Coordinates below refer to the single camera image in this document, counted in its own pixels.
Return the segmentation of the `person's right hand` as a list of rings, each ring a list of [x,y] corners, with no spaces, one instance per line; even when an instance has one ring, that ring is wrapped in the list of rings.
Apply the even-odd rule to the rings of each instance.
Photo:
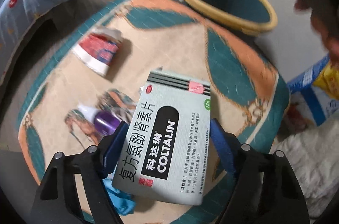
[[[311,26],[320,35],[332,64],[338,64],[338,8],[331,0],[296,0],[294,10],[311,10]]]

